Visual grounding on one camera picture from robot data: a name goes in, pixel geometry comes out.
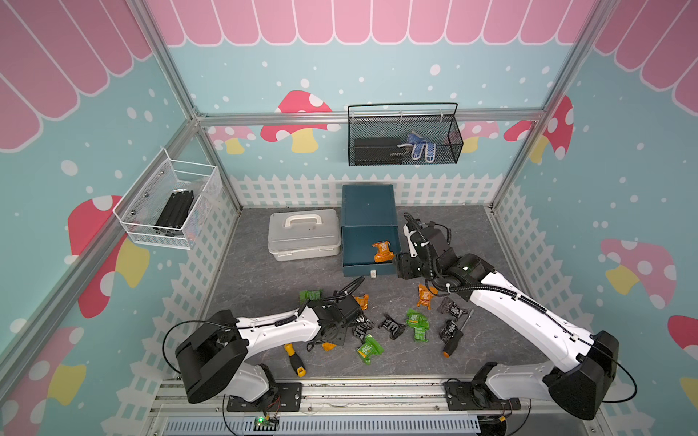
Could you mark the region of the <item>teal drawer cabinet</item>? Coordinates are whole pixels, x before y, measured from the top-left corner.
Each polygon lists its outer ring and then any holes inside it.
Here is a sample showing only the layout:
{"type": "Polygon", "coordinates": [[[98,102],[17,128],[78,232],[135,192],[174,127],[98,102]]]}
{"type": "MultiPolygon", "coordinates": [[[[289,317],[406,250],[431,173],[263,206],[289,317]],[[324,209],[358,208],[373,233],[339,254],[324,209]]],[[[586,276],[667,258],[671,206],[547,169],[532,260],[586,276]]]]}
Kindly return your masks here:
{"type": "Polygon", "coordinates": [[[378,263],[378,243],[401,251],[396,198],[392,185],[349,183],[342,187],[340,227],[345,277],[395,275],[391,260],[378,263]]]}

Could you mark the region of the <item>yellow black screwdriver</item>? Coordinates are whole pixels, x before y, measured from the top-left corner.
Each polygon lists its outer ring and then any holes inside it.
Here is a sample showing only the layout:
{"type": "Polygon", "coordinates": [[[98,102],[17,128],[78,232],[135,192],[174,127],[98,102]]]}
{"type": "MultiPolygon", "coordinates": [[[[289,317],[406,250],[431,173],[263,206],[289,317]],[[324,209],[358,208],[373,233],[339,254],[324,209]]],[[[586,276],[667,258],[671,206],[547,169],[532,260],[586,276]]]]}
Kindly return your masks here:
{"type": "Polygon", "coordinates": [[[296,352],[294,345],[292,345],[292,343],[287,343],[284,346],[284,349],[288,356],[289,363],[291,364],[291,367],[293,368],[296,375],[299,378],[305,377],[307,375],[305,364],[300,355],[296,352]]]}

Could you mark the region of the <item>grey plastic toolbox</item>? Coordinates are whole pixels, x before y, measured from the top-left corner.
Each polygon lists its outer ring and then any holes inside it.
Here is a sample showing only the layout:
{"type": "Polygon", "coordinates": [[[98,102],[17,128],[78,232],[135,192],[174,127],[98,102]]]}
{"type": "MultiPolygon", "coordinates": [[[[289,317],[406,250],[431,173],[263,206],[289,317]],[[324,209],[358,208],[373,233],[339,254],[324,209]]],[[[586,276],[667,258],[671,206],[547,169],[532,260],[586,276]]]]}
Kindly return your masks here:
{"type": "Polygon", "coordinates": [[[336,256],[341,245],[340,223],[334,209],[270,216],[267,248],[278,262],[336,256]]]}

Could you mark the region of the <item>orange black screwdriver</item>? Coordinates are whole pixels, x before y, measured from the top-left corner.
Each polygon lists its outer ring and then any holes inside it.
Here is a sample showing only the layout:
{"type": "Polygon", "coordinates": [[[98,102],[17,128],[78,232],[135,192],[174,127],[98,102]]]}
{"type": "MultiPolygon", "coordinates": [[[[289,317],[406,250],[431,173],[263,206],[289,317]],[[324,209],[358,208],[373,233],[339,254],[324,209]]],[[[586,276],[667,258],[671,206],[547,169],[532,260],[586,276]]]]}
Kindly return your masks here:
{"type": "Polygon", "coordinates": [[[442,350],[442,354],[443,354],[443,356],[445,356],[445,358],[450,358],[454,354],[454,352],[456,351],[458,344],[460,343],[460,340],[464,336],[465,327],[467,326],[467,323],[472,318],[473,312],[474,312],[474,310],[467,313],[462,325],[458,326],[459,330],[454,334],[454,337],[451,338],[448,341],[448,343],[445,343],[445,346],[442,350]]]}

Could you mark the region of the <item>black cookie pack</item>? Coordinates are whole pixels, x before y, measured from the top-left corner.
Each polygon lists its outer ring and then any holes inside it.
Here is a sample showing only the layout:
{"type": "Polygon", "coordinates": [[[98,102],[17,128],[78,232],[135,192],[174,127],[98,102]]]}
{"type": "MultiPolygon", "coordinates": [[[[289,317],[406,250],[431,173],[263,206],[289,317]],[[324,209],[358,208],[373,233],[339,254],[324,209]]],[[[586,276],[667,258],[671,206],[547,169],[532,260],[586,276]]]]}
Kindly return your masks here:
{"type": "Polygon", "coordinates": [[[439,332],[439,338],[443,343],[454,337],[454,334],[459,330],[458,324],[453,320],[447,320],[444,327],[439,332]]]}
{"type": "Polygon", "coordinates": [[[392,340],[396,340],[404,334],[405,329],[407,328],[405,324],[398,323],[398,321],[396,321],[392,316],[390,316],[386,312],[383,314],[383,317],[383,321],[379,323],[379,328],[386,330],[389,333],[390,338],[392,340]]]}
{"type": "Polygon", "coordinates": [[[353,336],[358,339],[361,343],[365,343],[365,339],[369,336],[370,331],[373,329],[373,324],[370,321],[365,321],[363,323],[357,323],[353,328],[353,336]]]}
{"type": "Polygon", "coordinates": [[[463,309],[457,303],[455,303],[451,298],[445,297],[437,308],[440,314],[447,314],[451,316],[454,320],[458,320],[467,314],[467,310],[463,309]]]}

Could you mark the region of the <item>green cookie pack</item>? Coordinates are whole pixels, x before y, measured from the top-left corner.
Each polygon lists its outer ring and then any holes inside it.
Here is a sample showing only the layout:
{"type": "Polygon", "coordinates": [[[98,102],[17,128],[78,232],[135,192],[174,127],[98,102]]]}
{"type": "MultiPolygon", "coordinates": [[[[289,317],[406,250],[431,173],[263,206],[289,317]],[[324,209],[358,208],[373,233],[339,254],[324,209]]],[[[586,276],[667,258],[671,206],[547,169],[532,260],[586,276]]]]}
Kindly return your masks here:
{"type": "Polygon", "coordinates": [[[413,309],[409,309],[406,314],[407,325],[414,330],[414,340],[418,343],[427,343],[427,332],[430,329],[428,318],[413,309]]]}
{"type": "Polygon", "coordinates": [[[318,301],[323,298],[322,290],[306,290],[299,293],[300,305],[303,306],[310,301],[318,301]]]}
{"type": "Polygon", "coordinates": [[[361,357],[364,364],[370,365],[371,358],[375,355],[382,355],[385,352],[384,347],[376,341],[376,338],[371,334],[367,334],[362,345],[357,349],[357,353],[361,357]]]}

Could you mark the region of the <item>small green circuit board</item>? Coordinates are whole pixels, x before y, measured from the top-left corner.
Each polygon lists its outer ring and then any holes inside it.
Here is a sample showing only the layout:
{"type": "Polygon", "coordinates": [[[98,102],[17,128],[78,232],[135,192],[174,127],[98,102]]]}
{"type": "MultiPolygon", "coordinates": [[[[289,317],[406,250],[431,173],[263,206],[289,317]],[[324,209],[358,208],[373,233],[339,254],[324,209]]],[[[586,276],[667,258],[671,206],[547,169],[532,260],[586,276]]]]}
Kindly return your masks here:
{"type": "Polygon", "coordinates": [[[269,417],[258,417],[254,420],[254,432],[277,432],[280,420],[269,417]]]}

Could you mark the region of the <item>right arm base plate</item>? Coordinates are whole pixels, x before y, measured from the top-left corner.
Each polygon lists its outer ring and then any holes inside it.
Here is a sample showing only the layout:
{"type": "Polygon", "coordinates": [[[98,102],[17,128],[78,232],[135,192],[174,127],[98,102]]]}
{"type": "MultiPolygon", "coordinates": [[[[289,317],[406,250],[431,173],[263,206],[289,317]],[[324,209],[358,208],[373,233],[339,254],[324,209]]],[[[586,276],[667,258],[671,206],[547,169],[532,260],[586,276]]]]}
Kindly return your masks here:
{"type": "Polygon", "coordinates": [[[496,397],[484,383],[472,383],[450,378],[443,384],[450,411],[493,412],[507,415],[522,409],[518,398],[503,400],[496,397]]]}

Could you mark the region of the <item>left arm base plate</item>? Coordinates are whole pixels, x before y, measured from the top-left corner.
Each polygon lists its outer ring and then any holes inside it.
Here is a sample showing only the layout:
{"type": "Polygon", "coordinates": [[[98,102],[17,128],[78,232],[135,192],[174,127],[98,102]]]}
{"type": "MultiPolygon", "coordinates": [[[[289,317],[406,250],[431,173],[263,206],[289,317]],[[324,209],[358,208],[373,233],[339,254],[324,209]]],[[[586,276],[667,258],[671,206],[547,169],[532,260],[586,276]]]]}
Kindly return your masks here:
{"type": "Polygon", "coordinates": [[[229,397],[225,408],[227,412],[298,412],[302,390],[302,383],[277,383],[252,403],[240,397],[229,397]]]}

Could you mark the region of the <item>blue white item in basket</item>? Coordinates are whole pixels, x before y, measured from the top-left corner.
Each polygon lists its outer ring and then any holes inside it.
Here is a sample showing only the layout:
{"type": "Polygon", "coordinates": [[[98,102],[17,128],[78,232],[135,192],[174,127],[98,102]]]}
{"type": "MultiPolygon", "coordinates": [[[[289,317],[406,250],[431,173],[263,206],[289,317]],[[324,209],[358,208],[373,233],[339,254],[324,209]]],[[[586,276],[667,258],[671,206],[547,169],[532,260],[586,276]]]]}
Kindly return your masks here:
{"type": "Polygon", "coordinates": [[[424,159],[427,164],[433,164],[436,161],[437,144],[421,136],[416,131],[412,131],[397,148],[402,152],[409,151],[413,161],[424,159]]]}

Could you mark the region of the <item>green cookie pack left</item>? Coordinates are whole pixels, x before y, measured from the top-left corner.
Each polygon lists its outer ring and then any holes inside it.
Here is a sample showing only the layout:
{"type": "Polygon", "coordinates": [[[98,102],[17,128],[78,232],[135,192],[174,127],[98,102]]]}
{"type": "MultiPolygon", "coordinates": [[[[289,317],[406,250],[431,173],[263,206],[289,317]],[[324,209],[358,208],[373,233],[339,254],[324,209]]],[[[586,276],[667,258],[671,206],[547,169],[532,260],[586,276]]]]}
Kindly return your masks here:
{"type": "Polygon", "coordinates": [[[322,290],[306,290],[299,293],[300,305],[303,306],[310,301],[318,301],[323,298],[322,290]]]}

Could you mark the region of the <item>black cookie pack far right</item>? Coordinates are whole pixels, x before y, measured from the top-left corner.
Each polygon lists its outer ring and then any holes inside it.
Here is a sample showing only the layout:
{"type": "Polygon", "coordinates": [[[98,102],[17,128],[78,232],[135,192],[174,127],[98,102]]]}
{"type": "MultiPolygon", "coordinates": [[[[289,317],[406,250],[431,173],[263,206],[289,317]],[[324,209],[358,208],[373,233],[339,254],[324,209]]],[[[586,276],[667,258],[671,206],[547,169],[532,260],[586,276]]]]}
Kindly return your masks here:
{"type": "Polygon", "coordinates": [[[458,320],[467,314],[467,310],[463,309],[457,303],[455,303],[451,298],[445,297],[437,308],[440,314],[447,314],[451,316],[454,320],[458,320]]]}

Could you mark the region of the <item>black box in white basket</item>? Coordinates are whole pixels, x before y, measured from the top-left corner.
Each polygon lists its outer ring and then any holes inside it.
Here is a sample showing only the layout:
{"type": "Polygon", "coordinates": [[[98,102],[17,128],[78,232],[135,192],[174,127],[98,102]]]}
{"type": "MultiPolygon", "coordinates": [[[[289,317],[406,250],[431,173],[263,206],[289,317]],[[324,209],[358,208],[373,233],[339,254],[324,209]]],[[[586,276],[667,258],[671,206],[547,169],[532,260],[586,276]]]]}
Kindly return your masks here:
{"type": "Polygon", "coordinates": [[[156,234],[182,236],[182,228],[194,203],[193,190],[173,191],[155,225],[156,234]]]}

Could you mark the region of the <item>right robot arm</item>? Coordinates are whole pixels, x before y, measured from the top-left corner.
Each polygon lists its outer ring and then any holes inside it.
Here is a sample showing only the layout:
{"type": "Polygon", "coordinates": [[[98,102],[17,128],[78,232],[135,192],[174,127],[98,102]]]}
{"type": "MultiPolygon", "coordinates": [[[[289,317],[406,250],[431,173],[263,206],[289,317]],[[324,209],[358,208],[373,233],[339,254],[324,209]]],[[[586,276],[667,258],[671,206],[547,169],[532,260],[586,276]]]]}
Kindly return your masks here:
{"type": "Polygon", "coordinates": [[[593,334],[546,309],[481,257],[457,255],[447,227],[412,214],[404,218],[409,250],[394,260],[399,277],[422,278],[427,290],[441,297],[458,295],[490,312],[547,359],[529,365],[486,363],[473,381],[499,400],[553,401],[577,419],[592,421],[616,377],[619,341],[610,332],[593,334]]]}

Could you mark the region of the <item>green cookie pack front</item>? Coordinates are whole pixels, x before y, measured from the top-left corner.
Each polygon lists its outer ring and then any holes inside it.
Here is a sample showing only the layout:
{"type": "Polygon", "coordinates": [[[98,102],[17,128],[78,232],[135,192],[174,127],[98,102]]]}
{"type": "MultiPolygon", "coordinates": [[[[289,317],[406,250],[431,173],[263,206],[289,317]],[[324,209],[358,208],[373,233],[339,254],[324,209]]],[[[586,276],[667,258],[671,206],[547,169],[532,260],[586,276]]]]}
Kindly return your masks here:
{"type": "Polygon", "coordinates": [[[382,355],[385,352],[384,347],[376,341],[376,338],[371,334],[367,334],[362,345],[357,349],[357,353],[361,357],[364,364],[370,365],[371,358],[375,355],[382,355]]]}

